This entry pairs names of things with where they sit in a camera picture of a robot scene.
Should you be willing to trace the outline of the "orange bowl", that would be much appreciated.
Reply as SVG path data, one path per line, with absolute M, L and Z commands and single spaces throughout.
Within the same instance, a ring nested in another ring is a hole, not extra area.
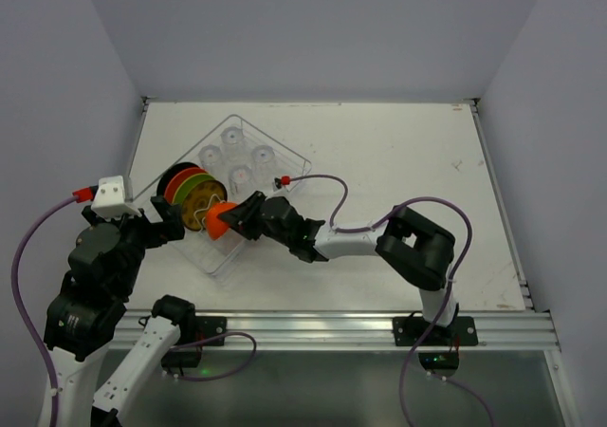
M 230 225 L 224 222 L 219 215 L 228 212 L 237 206 L 234 202 L 218 202 L 211 206 L 205 215 L 205 227 L 209 238 L 213 241 L 222 237 Z

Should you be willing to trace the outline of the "orange plate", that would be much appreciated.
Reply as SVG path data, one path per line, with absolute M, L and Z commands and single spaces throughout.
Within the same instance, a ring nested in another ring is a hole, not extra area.
M 191 176 L 198 174 L 206 174 L 206 171 L 199 167 L 189 167 L 179 171 L 175 176 L 171 178 L 169 181 L 165 191 L 164 197 L 165 199 L 173 204 L 175 202 L 175 194 L 176 191 L 180 188 L 180 186 Z

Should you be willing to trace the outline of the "yellow patterned plate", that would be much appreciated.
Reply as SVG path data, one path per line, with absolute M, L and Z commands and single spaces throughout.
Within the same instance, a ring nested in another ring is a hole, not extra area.
M 225 201 L 227 197 L 227 190 L 217 180 L 205 180 L 195 185 L 181 203 L 181 217 L 185 228 L 192 232 L 204 230 L 210 208 Z

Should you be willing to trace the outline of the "clear cup front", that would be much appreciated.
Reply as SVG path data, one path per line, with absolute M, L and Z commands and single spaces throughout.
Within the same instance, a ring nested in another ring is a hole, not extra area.
M 234 202 L 247 199 L 254 191 L 254 178 L 251 169 L 245 164 L 234 165 L 228 174 L 231 198 Z

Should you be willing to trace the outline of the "clear cup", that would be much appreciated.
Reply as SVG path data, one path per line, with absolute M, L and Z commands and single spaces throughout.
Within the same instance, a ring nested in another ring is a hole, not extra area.
M 231 198 L 234 202 L 247 199 L 254 191 L 254 178 L 251 169 L 245 164 L 234 165 L 228 174 Z
M 260 185 L 270 185 L 276 176 L 277 158 L 269 145 L 258 145 L 251 152 L 252 172 Z
M 198 153 L 201 167 L 213 176 L 219 176 L 225 167 L 221 148 L 214 144 L 202 147 Z
M 228 159 L 244 158 L 248 154 L 248 144 L 243 129 L 229 126 L 221 133 L 223 151 Z

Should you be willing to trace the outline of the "green plate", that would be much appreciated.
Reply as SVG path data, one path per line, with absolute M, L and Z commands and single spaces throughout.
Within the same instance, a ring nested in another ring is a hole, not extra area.
M 173 198 L 174 204 L 181 204 L 186 196 L 192 191 L 198 184 L 204 183 L 208 180 L 214 180 L 214 177 L 206 173 L 198 173 L 189 176 L 184 180 L 175 191 Z

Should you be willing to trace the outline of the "black plate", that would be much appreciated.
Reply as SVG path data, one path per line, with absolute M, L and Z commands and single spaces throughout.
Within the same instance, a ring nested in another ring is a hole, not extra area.
M 171 166 L 170 168 L 168 168 L 160 177 L 158 184 L 156 186 L 156 194 L 157 195 L 165 195 L 165 191 L 167 189 L 168 184 L 170 183 L 170 181 L 177 176 L 181 171 L 190 169 L 190 168 L 196 168 L 199 169 L 199 166 L 196 165 L 195 163 L 186 161 L 186 162 L 179 162 L 177 164 L 174 164 L 173 166 Z

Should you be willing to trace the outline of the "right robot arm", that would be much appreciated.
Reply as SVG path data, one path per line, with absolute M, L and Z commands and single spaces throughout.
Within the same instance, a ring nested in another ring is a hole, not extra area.
M 418 288 L 426 322 L 447 328 L 456 317 L 457 302 L 447 293 L 455 238 L 409 207 L 395 209 L 375 228 L 355 232 L 334 231 L 323 220 L 300 215 L 286 198 L 260 192 L 216 216 L 245 239 L 267 237 L 306 263 L 378 256 Z

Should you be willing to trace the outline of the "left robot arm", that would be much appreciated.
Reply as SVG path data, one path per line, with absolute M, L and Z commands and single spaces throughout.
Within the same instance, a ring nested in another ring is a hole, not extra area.
M 192 303 L 157 300 L 136 344 L 102 390 L 96 388 L 109 345 L 134 290 L 146 251 L 184 238 L 179 206 L 152 197 L 160 216 L 142 209 L 103 218 L 83 209 L 88 226 L 68 255 L 60 292 L 46 312 L 44 344 L 53 364 L 39 417 L 52 426 L 120 426 L 143 383 L 169 349 L 194 336 Z

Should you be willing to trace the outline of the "clear cup right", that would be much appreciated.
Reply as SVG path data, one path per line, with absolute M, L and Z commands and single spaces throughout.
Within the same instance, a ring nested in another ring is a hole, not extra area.
M 258 145 L 251 152 L 252 172 L 260 185 L 270 185 L 276 176 L 277 158 L 269 145 Z

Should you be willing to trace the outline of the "clear cup left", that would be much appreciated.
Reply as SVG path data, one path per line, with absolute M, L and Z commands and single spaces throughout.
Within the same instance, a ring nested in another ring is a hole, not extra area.
M 201 167 L 213 176 L 219 176 L 225 167 L 221 148 L 214 144 L 202 147 L 198 153 Z

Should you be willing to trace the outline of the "clear cup back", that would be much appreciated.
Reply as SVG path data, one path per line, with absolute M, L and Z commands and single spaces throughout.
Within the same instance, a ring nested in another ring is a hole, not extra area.
M 248 154 L 248 144 L 243 129 L 229 126 L 221 133 L 223 151 L 228 159 L 244 158 Z

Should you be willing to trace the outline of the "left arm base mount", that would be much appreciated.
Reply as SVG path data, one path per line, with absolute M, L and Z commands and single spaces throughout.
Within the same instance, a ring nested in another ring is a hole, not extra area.
M 185 338 L 180 338 L 177 350 L 168 351 L 161 359 L 161 367 L 170 373 L 183 375 L 186 369 L 196 368 L 203 358 L 203 346 L 180 348 L 181 345 L 216 337 L 227 331 L 228 319 L 225 316 L 197 316 L 194 326 Z

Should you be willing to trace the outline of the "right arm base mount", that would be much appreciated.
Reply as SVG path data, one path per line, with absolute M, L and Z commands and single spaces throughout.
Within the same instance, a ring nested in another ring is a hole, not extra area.
M 392 331 L 396 346 L 413 346 L 428 328 L 429 323 L 414 311 L 407 316 L 392 319 Z M 417 351 L 417 357 L 426 371 L 452 376 L 460 364 L 462 347 L 474 347 L 479 344 L 476 325 L 470 316 L 457 316 L 451 325 L 436 325 L 419 347 L 442 347 L 442 351 Z

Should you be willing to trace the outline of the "aluminium rail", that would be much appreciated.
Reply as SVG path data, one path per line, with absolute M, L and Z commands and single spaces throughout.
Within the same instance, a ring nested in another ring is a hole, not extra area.
M 197 311 L 227 319 L 229 331 L 251 335 L 260 351 L 390 351 L 397 349 L 388 312 Z M 548 313 L 470 312 L 479 344 L 471 351 L 556 351 Z

